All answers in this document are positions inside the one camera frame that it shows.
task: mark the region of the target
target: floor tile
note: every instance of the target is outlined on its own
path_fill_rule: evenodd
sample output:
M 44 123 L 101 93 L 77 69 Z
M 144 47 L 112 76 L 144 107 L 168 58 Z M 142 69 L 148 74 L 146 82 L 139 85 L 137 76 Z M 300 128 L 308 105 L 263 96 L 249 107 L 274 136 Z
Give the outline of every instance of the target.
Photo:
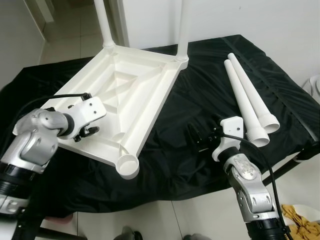
M 81 36 L 80 57 L 86 58 L 97 55 L 103 49 L 103 42 L 101 34 Z
M 58 232 L 66 233 L 66 234 L 72 234 L 77 235 L 77 228 L 78 228 L 78 213 L 75 212 L 73 214 L 73 219 L 68 224 L 58 224 L 54 223 L 52 221 L 43 220 L 41 227 L 45 229 L 55 230 Z M 44 238 L 36 237 L 35 240 L 44 240 Z
M 302 204 L 320 209 L 319 169 L 320 154 L 278 178 L 276 186 L 280 204 Z M 267 189 L 274 200 L 272 185 L 269 184 Z M 173 201 L 173 206 L 183 236 L 200 233 L 213 240 L 249 239 L 232 188 L 184 201 Z
M 94 5 L 81 8 L 81 36 L 91 34 L 101 34 Z
M 57 12 L 54 22 L 47 23 L 43 34 L 48 42 L 55 40 L 80 37 L 81 14 L 78 10 L 70 10 L 66 13 Z
M 48 42 L 40 64 L 57 63 L 80 58 L 80 37 Z
M 69 11 L 70 5 L 68 3 L 68 1 L 61 1 L 61 0 L 51 0 L 52 4 L 54 6 L 54 11 L 55 12 L 64 12 L 64 11 Z
M 78 235 L 89 240 L 113 240 L 124 226 L 142 233 L 146 240 L 181 240 L 171 201 L 156 201 L 131 210 L 78 215 Z
M 173 201 L 183 236 L 202 234 L 213 240 L 248 240 L 247 228 L 233 189 L 184 201 Z
M 285 165 L 286 163 L 288 163 L 291 159 L 293 159 L 296 155 L 298 155 L 299 152 L 296 152 L 294 154 L 291 154 L 289 156 L 287 156 L 285 159 L 279 161 L 278 163 L 276 163 L 273 167 L 272 170 L 273 172 L 277 171 L 279 168 L 281 168 L 283 165 Z M 270 176 L 269 171 L 266 171 L 264 174 L 262 174 L 262 180 L 265 180 L 267 177 Z

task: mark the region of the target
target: plastic tube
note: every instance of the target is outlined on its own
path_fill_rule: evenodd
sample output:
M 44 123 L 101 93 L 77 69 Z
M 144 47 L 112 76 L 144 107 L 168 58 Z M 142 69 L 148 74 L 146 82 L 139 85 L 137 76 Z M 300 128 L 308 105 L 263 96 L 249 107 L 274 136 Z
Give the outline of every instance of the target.
M 186 62 L 188 58 L 190 0 L 182 0 L 178 51 L 176 60 Z
M 277 118 L 272 115 L 267 108 L 265 102 L 260 97 L 255 86 L 252 84 L 248 78 L 245 70 L 240 65 L 238 59 L 233 53 L 228 54 L 228 59 L 231 61 L 232 66 L 238 75 L 238 78 L 244 88 L 246 95 L 248 96 L 250 103 L 255 111 L 255 114 L 261 124 L 268 134 L 277 131 L 280 128 L 280 123 Z
M 98 15 L 98 20 L 103 37 L 103 47 L 113 47 L 115 45 L 115 42 L 112 40 L 104 0 L 94 0 L 94 5 L 96 13 Z
M 257 147 L 263 147 L 270 141 L 266 130 L 261 127 L 253 107 L 246 95 L 244 88 L 238 78 L 238 75 L 229 59 L 224 61 L 226 72 L 228 73 L 230 83 L 239 105 L 241 115 L 246 127 L 246 136 L 248 140 Z

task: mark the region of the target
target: black tablecloth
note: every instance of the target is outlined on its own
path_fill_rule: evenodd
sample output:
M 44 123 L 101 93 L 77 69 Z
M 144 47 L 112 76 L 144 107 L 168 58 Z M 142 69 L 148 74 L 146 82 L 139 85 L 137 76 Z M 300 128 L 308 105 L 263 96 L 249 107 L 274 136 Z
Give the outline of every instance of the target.
M 174 55 L 177 46 L 149 51 Z M 319 152 L 320 106 L 263 51 L 240 35 L 196 41 L 189 44 L 188 68 L 179 74 L 141 151 L 138 176 L 124 180 L 112 166 L 60 148 L 36 186 L 30 209 L 53 217 L 77 211 L 114 212 L 228 188 L 221 165 L 209 151 L 198 152 L 187 126 L 192 123 L 206 135 L 212 130 L 213 114 L 241 116 L 224 67 L 231 52 L 281 124 L 261 148 L 268 161 L 274 165 L 303 149 L 305 158 Z M 24 103 L 54 94 L 90 60 L 24 68 L 0 92 L 1 131 Z M 251 149 L 243 145 L 241 151 L 266 170 Z

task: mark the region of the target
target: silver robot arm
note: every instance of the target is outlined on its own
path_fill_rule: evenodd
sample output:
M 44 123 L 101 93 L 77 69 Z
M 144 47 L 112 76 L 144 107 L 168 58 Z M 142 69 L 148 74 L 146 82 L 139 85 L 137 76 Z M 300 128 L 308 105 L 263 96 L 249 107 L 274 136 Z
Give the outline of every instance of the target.
M 210 136 L 212 142 L 219 139 L 219 146 L 212 158 L 221 162 L 228 181 L 236 193 L 236 199 L 252 240 L 285 240 L 288 228 L 282 226 L 274 208 L 272 197 L 262 182 L 259 168 L 239 151 L 243 138 L 243 119 L 235 116 L 223 119 Z
M 78 142 L 88 137 L 99 131 L 88 125 L 106 114 L 101 100 L 91 97 L 63 112 L 35 109 L 22 117 L 0 161 L 0 215 L 24 212 L 35 181 L 58 149 L 58 138 Z

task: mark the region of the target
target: black cable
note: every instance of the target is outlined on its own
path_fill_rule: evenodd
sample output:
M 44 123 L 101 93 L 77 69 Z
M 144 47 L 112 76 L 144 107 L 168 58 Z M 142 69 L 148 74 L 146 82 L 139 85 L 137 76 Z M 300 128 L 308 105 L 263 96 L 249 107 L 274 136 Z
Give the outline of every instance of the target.
M 78 93 L 78 94 L 51 95 L 51 96 L 42 96 L 42 97 L 39 97 L 39 98 L 36 98 L 34 100 L 31 100 L 31 101 L 27 102 L 15 114 L 11 124 L 9 125 L 9 127 L 6 130 L 6 132 L 4 133 L 4 143 L 2 144 L 2 149 L 1 149 L 1 153 L 0 153 L 0 159 L 3 157 L 3 155 L 5 154 L 5 151 L 8 148 L 9 141 L 10 141 L 10 134 L 14 130 L 14 127 L 15 127 L 17 121 L 18 121 L 18 118 L 19 118 L 20 114 L 23 112 L 23 110 L 25 108 L 27 108 L 31 104 L 33 104 L 35 102 L 39 102 L 39 101 L 45 101 L 45 100 L 50 100 L 50 99 L 61 99 L 61 98 L 86 97 L 86 96 L 88 96 L 88 93 L 86 93 L 86 92 L 85 93 Z
M 272 182 L 272 188 L 273 188 L 273 193 L 274 193 L 274 201 L 275 201 L 275 205 L 276 205 L 276 210 L 278 212 L 278 215 L 279 215 L 279 219 L 280 219 L 280 222 L 282 224 L 282 227 L 283 228 L 286 228 L 286 224 L 285 224 L 285 221 L 284 221 L 284 218 L 282 216 L 282 212 L 281 212 L 281 206 L 280 206 L 280 202 L 279 202 L 279 196 L 278 196 L 278 191 L 277 191 L 277 186 L 276 186 L 276 178 L 275 178 L 275 175 L 274 175 L 274 171 L 272 170 L 272 167 L 271 165 L 269 164 L 268 160 L 266 159 L 265 155 L 263 154 L 263 152 L 256 146 L 254 145 L 252 142 L 244 139 L 244 138 L 241 138 L 241 137 L 237 137 L 237 136 L 232 136 L 232 135 L 227 135 L 227 134 L 223 134 L 222 137 L 225 137 L 225 138 L 229 138 L 229 139 L 235 139 L 235 140 L 239 140 L 241 141 L 242 143 L 245 143 L 249 146 L 251 146 L 252 148 L 254 148 L 262 157 L 262 159 L 264 160 L 265 164 L 267 165 L 268 167 L 268 170 L 270 172 L 270 177 L 271 177 L 271 182 Z M 290 235 L 289 232 L 286 232 L 285 233 L 288 237 L 289 240 L 293 240 L 292 236 Z

